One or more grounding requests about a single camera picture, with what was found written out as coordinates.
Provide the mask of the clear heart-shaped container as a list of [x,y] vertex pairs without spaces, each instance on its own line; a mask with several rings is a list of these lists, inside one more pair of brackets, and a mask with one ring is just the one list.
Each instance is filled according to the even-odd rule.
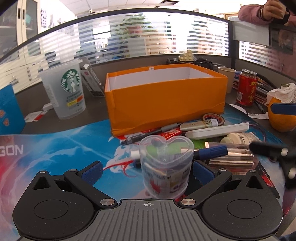
[[151,135],[141,140],[140,165],[144,186],[154,199],[176,199],[189,183],[194,144],[184,136],[165,139]]

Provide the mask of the brown adhesive tape roll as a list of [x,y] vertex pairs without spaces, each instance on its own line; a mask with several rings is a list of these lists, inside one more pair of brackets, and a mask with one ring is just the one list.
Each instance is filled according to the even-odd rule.
[[207,114],[204,114],[202,116],[202,119],[204,121],[207,121],[207,120],[217,120],[218,126],[223,126],[224,123],[225,123],[224,118],[221,115],[215,114],[215,113],[207,113]]

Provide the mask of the black grey marker pen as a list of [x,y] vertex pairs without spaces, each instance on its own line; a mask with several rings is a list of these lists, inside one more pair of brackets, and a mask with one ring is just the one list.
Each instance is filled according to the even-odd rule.
[[163,132],[166,132],[166,131],[170,131],[170,130],[172,130],[174,128],[177,128],[180,124],[181,123],[174,123],[174,124],[171,124],[171,125],[163,126],[163,127],[158,128],[156,130],[152,130],[152,131],[147,132],[147,133],[141,133],[141,134],[138,134],[136,136],[126,138],[125,140],[120,141],[120,144],[123,145],[123,146],[133,144],[135,142],[141,141],[143,138],[145,138],[147,136],[156,135],[158,133],[163,133]]

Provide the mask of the orange fruit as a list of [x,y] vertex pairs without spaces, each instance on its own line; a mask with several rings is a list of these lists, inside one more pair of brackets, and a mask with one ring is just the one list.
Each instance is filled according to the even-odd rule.
[[274,114],[271,111],[271,105],[274,103],[281,103],[281,101],[273,97],[268,104],[268,118],[271,126],[281,133],[287,133],[295,129],[296,117],[295,115]]

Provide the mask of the black pen by can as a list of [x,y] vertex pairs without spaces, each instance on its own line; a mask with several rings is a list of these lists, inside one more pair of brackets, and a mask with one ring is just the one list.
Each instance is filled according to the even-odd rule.
[[262,105],[258,101],[255,100],[254,103],[256,104],[256,106],[258,107],[258,109],[261,111],[262,114],[266,113],[265,109],[262,107]]

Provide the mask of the blue cap marker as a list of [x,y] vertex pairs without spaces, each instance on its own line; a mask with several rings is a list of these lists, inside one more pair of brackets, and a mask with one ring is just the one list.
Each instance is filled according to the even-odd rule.
[[194,159],[201,161],[210,160],[227,155],[228,149],[225,145],[219,145],[194,151]]

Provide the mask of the clear rose gold tube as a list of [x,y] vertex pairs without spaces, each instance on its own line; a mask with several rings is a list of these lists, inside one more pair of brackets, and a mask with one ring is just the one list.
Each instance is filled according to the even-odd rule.
[[226,168],[231,172],[247,172],[255,169],[258,165],[258,158],[250,150],[249,145],[226,144],[216,142],[205,142],[205,148],[225,145],[228,155],[210,159],[208,165],[212,168]]

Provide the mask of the white flat remote box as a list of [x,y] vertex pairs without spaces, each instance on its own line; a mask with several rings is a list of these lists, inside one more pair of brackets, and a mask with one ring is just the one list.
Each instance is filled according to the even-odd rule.
[[249,122],[193,130],[186,132],[185,136],[191,140],[202,140],[206,138],[226,136],[230,133],[242,133],[246,132],[247,130],[249,130]]

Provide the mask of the red white small card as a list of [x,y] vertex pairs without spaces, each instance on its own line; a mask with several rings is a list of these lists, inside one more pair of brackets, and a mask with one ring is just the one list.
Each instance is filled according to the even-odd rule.
[[42,118],[48,111],[52,110],[53,106],[51,103],[45,104],[41,111],[36,111],[33,113],[29,113],[25,117],[26,123],[37,122],[40,118]]

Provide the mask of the blue paper bag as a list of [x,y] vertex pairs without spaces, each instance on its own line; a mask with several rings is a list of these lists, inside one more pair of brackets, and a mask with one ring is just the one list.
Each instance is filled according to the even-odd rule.
[[11,84],[1,89],[0,110],[1,135],[20,134],[26,122]]

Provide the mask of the boxed item leaning behind cup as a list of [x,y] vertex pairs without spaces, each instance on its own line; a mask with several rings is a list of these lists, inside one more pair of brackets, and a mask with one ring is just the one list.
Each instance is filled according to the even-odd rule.
[[80,58],[80,60],[81,62],[79,63],[79,66],[82,75],[82,82],[86,88],[92,96],[105,97],[104,85],[97,77],[89,60],[86,57]]

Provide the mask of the person in pink sweater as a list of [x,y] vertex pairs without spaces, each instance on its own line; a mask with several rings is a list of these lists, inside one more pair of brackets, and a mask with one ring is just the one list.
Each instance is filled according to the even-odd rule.
[[295,27],[295,14],[280,1],[266,1],[264,5],[247,4],[238,12],[240,21],[255,25],[270,23]]

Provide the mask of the orange cardboard box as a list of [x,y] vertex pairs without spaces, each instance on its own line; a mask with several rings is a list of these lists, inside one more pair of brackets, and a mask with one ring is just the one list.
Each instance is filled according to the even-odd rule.
[[228,78],[194,64],[107,73],[105,98],[113,136],[224,112]]

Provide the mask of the Starbucks plastic cup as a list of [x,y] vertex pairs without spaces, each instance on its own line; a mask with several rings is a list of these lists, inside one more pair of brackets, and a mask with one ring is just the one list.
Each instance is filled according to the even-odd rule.
[[82,60],[74,59],[39,73],[57,117],[66,120],[86,109],[80,73]]

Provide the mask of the glass desk partition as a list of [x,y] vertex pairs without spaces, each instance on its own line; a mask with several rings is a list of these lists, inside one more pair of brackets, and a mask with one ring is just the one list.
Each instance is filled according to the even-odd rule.
[[146,55],[231,55],[232,27],[218,17],[174,9],[125,9],[78,18],[46,30],[1,56],[1,87],[22,91],[38,74],[87,58],[91,64]]

